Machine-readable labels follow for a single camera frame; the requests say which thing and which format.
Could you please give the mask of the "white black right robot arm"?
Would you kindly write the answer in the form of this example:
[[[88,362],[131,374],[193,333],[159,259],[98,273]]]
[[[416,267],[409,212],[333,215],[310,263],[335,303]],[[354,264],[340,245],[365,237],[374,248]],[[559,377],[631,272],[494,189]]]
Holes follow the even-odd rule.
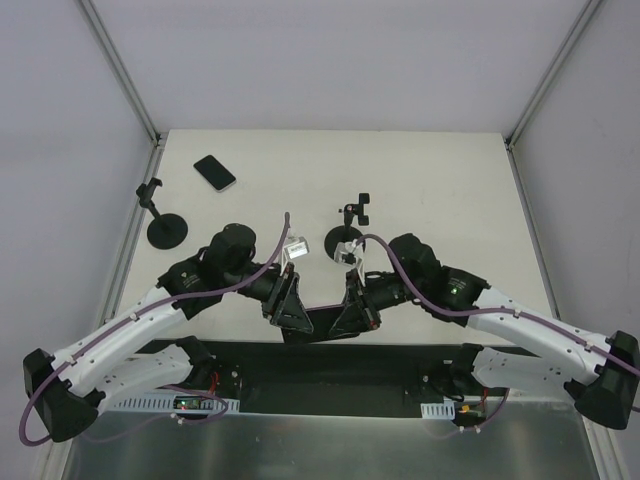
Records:
[[[627,428],[639,387],[639,342],[634,336],[623,331],[606,336],[532,311],[485,279],[442,264],[411,233],[391,242],[372,239],[394,267],[380,275],[399,282],[394,299],[413,301],[439,320],[526,350],[524,356],[508,356],[480,345],[463,347],[450,369],[457,392],[469,395],[482,386],[540,389],[572,402],[582,416],[601,426]]]

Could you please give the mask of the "aluminium frame post left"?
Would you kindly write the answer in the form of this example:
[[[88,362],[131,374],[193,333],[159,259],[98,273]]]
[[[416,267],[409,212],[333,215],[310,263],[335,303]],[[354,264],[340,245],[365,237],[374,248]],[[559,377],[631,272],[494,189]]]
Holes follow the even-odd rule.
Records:
[[[111,70],[116,83],[126,98],[135,117],[143,128],[152,145],[157,146],[161,140],[161,132],[152,120],[136,85],[118,52],[106,24],[91,0],[78,0],[75,4],[84,18],[88,29],[93,35],[106,63]]]

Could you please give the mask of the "black smartphone silver edge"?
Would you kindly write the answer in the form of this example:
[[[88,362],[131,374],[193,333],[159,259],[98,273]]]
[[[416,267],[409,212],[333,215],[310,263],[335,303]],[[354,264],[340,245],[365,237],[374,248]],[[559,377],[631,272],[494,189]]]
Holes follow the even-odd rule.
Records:
[[[196,161],[193,167],[216,192],[221,193],[237,182],[236,176],[213,155]]]

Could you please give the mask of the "black phone stand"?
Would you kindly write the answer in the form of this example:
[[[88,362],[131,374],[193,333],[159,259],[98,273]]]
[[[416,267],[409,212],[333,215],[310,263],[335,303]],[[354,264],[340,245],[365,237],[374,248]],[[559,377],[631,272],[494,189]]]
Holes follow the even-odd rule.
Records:
[[[150,245],[159,250],[170,250],[180,245],[187,237],[188,225],[183,217],[174,214],[161,214],[154,201],[153,195],[158,187],[163,185],[158,178],[152,177],[147,183],[142,183],[136,189],[138,205],[147,210],[153,217],[147,227],[147,240]]]
[[[366,214],[366,206],[369,204],[370,194],[360,193],[357,202],[345,204],[338,210],[343,215],[343,223],[332,228],[324,239],[325,252],[332,260],[339,242],[357,240],[362,236],[362,232],[353,226],[354,221],[357,221],[359,226],[370,224],[369,216]]]

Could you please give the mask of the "black smartphone purple edge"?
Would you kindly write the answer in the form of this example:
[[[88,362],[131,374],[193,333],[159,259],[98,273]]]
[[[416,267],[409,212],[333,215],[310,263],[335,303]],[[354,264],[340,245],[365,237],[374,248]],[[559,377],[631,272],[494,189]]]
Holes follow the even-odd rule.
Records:
[[[281,334],[283,342],[288,345],[301,345],[358,337],[360,335],[359,332],[336,335],[329,333],[331,327],[343,310],[343,305],[330,305],[308,309],[307,314],[314,327],[313,332],[311,334],[307,334],[294,330],[282,330]]]

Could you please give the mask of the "aluminium frame post right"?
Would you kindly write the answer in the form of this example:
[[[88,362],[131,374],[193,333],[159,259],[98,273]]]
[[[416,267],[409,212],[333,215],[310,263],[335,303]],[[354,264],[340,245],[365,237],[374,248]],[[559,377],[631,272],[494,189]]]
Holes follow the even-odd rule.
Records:
[[[605,5],[605,0],[588,0],[584,2],[541,78],[537,82],[514,126],[504,137],[505,146],[508,151],[514,149],[529,124],[533,121],[537,111],[541,108],[543,101],[550,93],[556,81],[560,78],[561,73],[576,51],[587,30]]]

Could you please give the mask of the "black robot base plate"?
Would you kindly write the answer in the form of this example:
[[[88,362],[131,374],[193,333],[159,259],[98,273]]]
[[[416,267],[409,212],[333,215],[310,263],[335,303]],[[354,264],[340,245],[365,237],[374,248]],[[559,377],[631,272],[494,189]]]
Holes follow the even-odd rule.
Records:
[[[485,387],[450,375],[455,346],[207,341],[218,390],[243,413],[417,418],[448,396]]]

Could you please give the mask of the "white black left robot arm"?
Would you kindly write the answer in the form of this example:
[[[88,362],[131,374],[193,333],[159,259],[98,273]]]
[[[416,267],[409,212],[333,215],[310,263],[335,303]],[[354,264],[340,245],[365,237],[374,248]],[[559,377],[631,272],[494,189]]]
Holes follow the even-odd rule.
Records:
[[[256,263],[256,235],[232,223],[195,255],[174,264],[131,308],[86,337],[48,353],[36,349],[23,360],[28,404],[19,424],[26,446],[38,446],[26,433],[37,413],[46,440],[62,443],[87,430],[108,408],[137,393],[184,383],[204,387],[211,377],[211,355],[196,339],[185,339],[149,359],[133,354],[161,333],[220,303],[229,293],[244,293],[267,306],[278,319],[277,296],[294,276],[294,260],[308,254],[302,236],[285,224],[272,254]]]

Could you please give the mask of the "aluminium frame post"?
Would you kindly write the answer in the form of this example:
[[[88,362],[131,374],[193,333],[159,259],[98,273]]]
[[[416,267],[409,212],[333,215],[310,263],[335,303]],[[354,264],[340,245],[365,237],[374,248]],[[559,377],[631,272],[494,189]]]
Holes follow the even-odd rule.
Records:
[[[78,0],[75,4],[84,18],[88,29],[93,35],[106,63],[111,70],[116,83],[126,98],[135,117],[143,128],[152,145],[157,146],[161,140],[161,132],[152,120],[136,85],[118,52],[106,24],[91,0]]]
[[[537,82],[514,126],[504,137],[505,146],[508,151],[514,149],[529,124],[533,121],[537,111],[541,108],[543,101],[550,93],[556,81],[560,78],[561,73],[576,51],[587,30],[605,5],[605,0],[588,0],[584,2],[541,78]]]

